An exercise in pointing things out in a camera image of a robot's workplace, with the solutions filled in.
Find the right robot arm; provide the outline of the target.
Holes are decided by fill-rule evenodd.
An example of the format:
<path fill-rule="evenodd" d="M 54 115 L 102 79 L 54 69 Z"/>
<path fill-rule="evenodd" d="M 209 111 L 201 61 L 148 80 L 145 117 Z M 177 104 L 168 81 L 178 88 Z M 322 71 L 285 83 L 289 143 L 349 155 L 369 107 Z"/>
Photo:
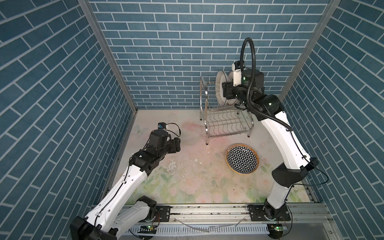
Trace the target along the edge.
<path fill-rule="evenodd" d="M 232 75 L 232 79 L 216 84 L 218 101 L 234 100 L 235 108 L 255 115 L 272 136 L 284 160 L 272 171 L 274 183 L 263 207 L 265 218 L 273 221 L 288 210 L 286 199 L 292 187 L 315 169 L 319 161 L 299 142 L 280 99 L 265 94 L 265 76 L 256 68 L 256 51 L 251 38 L 243 41 L 240 59 L 232 64 Z"/>

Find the white plate black striped rim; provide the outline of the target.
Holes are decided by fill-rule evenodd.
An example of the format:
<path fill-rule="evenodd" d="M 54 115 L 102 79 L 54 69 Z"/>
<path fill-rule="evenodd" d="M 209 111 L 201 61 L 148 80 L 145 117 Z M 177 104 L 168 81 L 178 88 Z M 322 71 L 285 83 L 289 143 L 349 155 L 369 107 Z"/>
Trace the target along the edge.
<path fill-rule="evenodd" d="M 223 83 L 228 81 L 228 75 L 220 70 L 217 73 L 215 81 L 215 92 L 219 106 L 229 106 L 228 100 L 224 97 Z"/>

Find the orange rimmed floral pattern plate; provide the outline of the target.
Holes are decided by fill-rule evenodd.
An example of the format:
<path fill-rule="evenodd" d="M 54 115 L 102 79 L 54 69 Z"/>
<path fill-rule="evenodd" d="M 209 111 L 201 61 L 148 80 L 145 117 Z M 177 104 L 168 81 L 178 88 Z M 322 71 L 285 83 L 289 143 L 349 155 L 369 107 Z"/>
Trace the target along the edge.
<path fill-rule="evenodd" d="M 236 173 L 249 175 L 255 172 L 260 163 L 254 149 L 245 144 L 234 144 L 226 151 L 226 162 Z"/>

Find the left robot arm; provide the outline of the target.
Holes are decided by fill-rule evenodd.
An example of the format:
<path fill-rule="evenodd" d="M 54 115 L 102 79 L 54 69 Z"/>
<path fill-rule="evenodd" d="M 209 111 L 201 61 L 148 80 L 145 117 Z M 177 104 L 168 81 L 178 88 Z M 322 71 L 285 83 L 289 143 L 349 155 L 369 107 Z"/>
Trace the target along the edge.
<path fill-rule="evenodd" d="M 180 135 L 172 138 L 172 134 L 166 129 L 151 132 L 145 147 L 131 156 L 125 172 L 107 195 L 85 217 L 71 222 L 73 240 L 117 240 L 135 224 L 156 219 L 157 203 L 147 196 L 140 197 L 124 213 L 121 210 L 160 161 L 181 150 Z"/>

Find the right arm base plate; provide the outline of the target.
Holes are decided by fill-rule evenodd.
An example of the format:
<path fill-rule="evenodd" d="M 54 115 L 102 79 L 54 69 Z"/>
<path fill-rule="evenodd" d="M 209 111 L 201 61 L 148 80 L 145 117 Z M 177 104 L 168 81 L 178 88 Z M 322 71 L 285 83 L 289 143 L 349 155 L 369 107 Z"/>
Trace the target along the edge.
<path fill-rule="evenodd" d="M 287 205 L 283 205 L 277 210 L 269 205 L 248 205 L 247 210 L 252 222 L 290 221 L 292 219 Z"/>

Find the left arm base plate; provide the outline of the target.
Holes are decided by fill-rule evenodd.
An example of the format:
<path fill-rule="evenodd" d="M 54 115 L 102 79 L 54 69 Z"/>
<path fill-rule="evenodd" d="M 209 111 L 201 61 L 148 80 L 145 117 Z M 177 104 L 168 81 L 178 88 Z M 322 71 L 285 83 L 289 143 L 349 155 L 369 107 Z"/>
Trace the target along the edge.
<path fill-rule="evenodd" d="M 169 222 L 171 214 L 171 206 L 156 206 L 156 209 L 152 211 L 151 222 Z"/>

